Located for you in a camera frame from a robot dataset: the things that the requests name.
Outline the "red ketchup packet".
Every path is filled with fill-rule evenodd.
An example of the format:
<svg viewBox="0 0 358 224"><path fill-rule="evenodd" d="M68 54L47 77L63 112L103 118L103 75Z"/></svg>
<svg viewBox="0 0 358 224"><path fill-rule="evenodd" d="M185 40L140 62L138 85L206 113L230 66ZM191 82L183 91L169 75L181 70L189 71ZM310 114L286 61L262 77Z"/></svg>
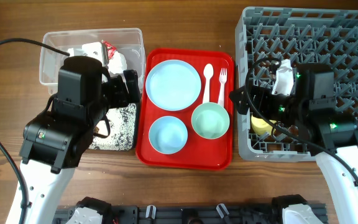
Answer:
<svg viewBox="0 0 358 224"><path fill-rule="evenodd" d="M117 51L117 48L115 46L113 46L112 44L110 44L108 41L102 40L102 43L106 47L108 59L111 60L113 58L115 52Z"/></svg>

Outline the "small light blue bowl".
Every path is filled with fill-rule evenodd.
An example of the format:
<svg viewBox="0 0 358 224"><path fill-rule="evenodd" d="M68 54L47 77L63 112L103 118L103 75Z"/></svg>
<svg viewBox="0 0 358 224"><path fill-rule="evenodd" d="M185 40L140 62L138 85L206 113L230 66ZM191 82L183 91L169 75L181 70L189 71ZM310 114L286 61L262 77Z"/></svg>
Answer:
<svg viewBox="0 0 358 224"><path fill-rule="evenodd" d="M157 152L170 155L184 148L188 140L188 130L180 119L162 116L152 123L148 137Z"/></svg>

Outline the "white napkin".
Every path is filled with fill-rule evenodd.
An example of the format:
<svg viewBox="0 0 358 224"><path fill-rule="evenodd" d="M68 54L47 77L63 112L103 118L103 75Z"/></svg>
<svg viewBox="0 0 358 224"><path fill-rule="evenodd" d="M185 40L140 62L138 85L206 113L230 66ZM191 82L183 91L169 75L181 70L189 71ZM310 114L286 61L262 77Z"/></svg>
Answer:
<svg viewBox="0 0 358 224"><path fill-rule="evenodd" d="M123 71L127 69L127 61L125 56L116 51L108 63L108 71L111 77L115 75L123 74Z"/></svg>

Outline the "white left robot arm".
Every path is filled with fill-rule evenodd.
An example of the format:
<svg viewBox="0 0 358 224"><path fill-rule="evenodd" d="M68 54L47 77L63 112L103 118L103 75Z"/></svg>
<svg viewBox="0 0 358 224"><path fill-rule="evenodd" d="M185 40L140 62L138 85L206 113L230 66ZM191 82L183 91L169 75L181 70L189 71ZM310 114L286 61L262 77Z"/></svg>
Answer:
<svg viewBox="0 0 358 224"><path fill-rule="evenodd" d="M140 101L138 75L111 77L95 58L68 57L58 71L58 91L23 131L20 171L7 223L51 223L96 125L112 108Z"/></svg>

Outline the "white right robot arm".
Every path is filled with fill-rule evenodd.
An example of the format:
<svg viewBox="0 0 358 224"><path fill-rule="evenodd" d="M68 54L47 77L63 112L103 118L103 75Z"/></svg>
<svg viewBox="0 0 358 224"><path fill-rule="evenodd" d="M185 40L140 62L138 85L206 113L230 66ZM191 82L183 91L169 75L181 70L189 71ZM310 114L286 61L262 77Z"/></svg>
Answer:
<svg viewBox="0 0 358 224"><path fill-rule="evenodd" d="M358 125L353 115L336 111L334 71L322 63L289 68L295 83L289 94L244 84L230 92L239 114L255 114L282 134L308 146L329 187L337 217L358 223Z"/></svg>

